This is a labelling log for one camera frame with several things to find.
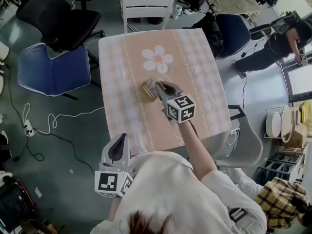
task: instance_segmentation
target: backpack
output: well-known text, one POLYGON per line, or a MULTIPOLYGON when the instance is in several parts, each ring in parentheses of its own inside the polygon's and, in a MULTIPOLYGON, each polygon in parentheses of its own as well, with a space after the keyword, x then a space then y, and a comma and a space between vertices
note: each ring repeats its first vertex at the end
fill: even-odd
POLYGON ((223 51, 223 36, 215 21, 214 13, 207 12, 205 17, 195 23, 191 28, 202 28, 214 57, 217 57, 223 51))

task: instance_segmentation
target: black and white marker cube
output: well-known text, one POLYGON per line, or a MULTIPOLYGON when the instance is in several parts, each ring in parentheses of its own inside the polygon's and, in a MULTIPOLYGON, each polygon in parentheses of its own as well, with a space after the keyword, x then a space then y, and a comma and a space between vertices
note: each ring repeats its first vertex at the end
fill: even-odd
POLYGON ((167 116, 182 123, 195 117, 196 104, 191 96, 184 95, 167 101, 167 116))
POLYGON ((132 181, 132 177, 127 172, 96 171, 95 191, 104 197, 121 198, 132 181))

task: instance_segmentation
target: plaid shirt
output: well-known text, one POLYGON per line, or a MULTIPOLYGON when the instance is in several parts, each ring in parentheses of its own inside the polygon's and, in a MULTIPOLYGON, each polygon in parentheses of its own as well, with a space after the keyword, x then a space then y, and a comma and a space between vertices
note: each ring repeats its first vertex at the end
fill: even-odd
POLYGON ((275 177, 265 184, 255 201, 261 206, 273 229, 287 229, 300 221, 304 214, 291 204, 296 196, 309 204, 308 191, 298 184, 275 177))

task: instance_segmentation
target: sneaker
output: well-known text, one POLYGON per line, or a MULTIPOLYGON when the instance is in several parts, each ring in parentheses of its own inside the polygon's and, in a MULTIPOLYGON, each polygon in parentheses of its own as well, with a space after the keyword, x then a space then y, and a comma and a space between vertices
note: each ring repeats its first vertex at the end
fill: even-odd
POLYGON ((188 5, 188 6, 191 5, 189 2, 187 2, 187 0, 178 0, 178 1, 180 1, 180 2, 182 2, 182 3, 185 3, 185 4, 188 5))
POLYGON ((8 139, 8 136, 6 135, 6 132, 5 131, 1 131, 1 134, 6 138, 6 144, 9 143, 9 139, 8 139))
POLYGON ((186 15, 191 15, 194 14, 196 12, 196 10, 192 10, 190 8, 183 10, 183 13, 186 15))
POLYGON ((242 78, 245 78, 247 76, 246 72, 242 72, 240 70, 237 69, 235 63, 234 63, 234 68, 235 70, 238 72, 239 76, 242 77, 242 78))

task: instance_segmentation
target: white shirt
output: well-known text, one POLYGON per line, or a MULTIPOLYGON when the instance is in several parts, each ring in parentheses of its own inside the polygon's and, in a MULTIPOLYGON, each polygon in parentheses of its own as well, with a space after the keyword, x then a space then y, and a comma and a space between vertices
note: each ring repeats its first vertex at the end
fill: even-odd
POLYGON ((157 232, 170 218, 169 233, 264 234, 266 217, 260 206, 243 194, 220 171, 212 171, 199 181, 191 164, 178 154, 151 152, 132 158, 138 171, 122 198, 113 222, 98 224, 91 234, 128 234, 131 213, 153 216, 151 228, 157 232), (235 223, 229 210, 243 208, 247 216, 235 223))

